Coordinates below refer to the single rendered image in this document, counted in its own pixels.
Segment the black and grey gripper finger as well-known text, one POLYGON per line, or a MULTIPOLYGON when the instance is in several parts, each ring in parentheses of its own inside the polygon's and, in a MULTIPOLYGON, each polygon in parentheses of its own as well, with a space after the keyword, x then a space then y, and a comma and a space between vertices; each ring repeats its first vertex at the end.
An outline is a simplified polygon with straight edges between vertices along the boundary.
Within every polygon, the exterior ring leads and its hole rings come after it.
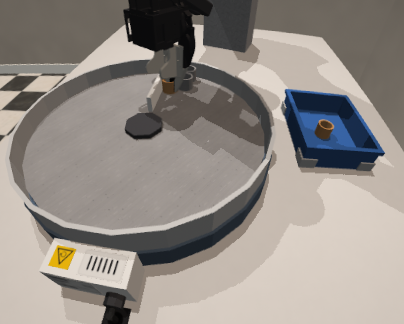
POLYGON ((176 93, 186 75, 195 52, 195 27, 187 25, 186 34, 179 39, 178 45, 167 51, 167 61, 159 71, 161 79, 175 78, 174 92, 176 93))
MULTIPOLYGON (((146 70, 149 74, 159 73, 161 67, 165 64, 167 60, 167 50, 160 50, 154 52, 153 58, 147 63, 146 70)), ((173 82, 175 78, 165 79, 166 82, 173 82)))

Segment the blue open-top crate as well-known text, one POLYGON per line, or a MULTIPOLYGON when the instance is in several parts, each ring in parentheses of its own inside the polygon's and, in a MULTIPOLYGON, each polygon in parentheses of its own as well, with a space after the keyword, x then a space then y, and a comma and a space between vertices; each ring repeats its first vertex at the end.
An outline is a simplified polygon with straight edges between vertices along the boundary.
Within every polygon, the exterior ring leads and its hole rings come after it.
POLYGON ((378 156, 385 154, 347 95, 293 89, 285 89, 285 94, 281 111, 298 167, 371 171, 378 156), (334 125, 328 139, 314 133, 321 119, 334 125))

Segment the grey metal bushing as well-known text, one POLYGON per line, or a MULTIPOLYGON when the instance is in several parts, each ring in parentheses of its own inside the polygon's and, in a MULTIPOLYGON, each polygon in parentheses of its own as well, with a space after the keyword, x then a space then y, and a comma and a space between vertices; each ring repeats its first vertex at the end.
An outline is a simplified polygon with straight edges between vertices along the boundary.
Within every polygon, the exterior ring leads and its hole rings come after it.
POLYGON ((190 91, 192 89, 193 89, 193 75, 190 73, 186 73, 179 90, 180 91, 190 91))
POLYGON ((194 66, 189 66, 188 70, 186 73, 190 73, 193 75, 193 82, 196 81, 196 67, 194 66))

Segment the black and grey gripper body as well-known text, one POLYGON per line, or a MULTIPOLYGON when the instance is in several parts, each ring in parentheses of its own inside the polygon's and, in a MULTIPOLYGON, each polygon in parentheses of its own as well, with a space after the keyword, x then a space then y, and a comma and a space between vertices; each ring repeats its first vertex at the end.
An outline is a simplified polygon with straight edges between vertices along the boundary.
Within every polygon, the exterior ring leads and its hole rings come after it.
POLYGON ((186 22, 193 27, 192 14, 183 0, 128 1, 129 8, 123 10, 127 38, 137 46, 154 52, 167 50, 186 34, 186 22))

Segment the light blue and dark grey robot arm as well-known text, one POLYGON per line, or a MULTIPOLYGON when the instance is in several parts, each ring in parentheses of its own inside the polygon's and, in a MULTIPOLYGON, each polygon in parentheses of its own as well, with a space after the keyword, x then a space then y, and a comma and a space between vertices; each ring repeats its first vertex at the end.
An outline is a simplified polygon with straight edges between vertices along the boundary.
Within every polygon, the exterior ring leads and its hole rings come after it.
POLYGON ((188 5, 188 10, 193 15, 209 16, 213 8, 213 4, 208 0, 183 0, 188 5))

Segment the bronze bushing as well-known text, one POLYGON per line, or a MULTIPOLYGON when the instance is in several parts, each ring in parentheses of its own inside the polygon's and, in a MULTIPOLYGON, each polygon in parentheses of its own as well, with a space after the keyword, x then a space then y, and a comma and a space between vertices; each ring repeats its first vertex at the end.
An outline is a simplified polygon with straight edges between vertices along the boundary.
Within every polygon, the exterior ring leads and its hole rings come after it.
POLYGON ((165 82, 165 79, 162 79, 162 88, 165 94, 175 94, 174 92, 174 81, 173 82, 165 82))
POLYGON ((317 137, 319 137, 321 139, 328 139, 333 128, 334 128, 334 125, 331 122, 329 122, 327 120, 320 120, 318 122, 318 125, 317 125, 314 133, 317 137))

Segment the grey round turntable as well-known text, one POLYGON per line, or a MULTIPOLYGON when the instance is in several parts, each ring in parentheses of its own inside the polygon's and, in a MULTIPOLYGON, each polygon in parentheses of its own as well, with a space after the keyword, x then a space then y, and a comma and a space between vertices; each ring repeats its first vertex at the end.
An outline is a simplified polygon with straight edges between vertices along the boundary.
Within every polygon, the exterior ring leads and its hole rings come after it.
POLYGON ((243 223, 276 138, 243 79, 191 61, 193 89, 165 94, 151 59, 60 83, 22 115, 5 157, 10 185, 54 239, 39 272, 106 295, 101 324, 128 324, 143 266, 206 250, 243 223))

